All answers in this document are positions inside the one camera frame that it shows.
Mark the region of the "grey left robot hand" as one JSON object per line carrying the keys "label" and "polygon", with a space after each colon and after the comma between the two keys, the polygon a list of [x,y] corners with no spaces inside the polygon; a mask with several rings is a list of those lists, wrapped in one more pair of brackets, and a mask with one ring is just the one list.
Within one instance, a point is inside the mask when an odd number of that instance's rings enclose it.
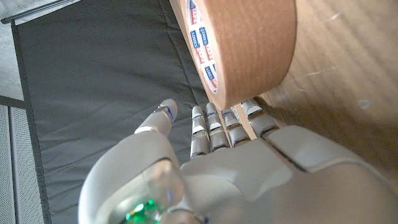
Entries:
{"label": "grey left robot hand", "polygon": [[190,160],[168,140],[177,116],[163,101],[106,152],[83,184],[79,223],[396,223],[397,194],[357,154],[300,126],[275,124],[242,103],[192,109]]}

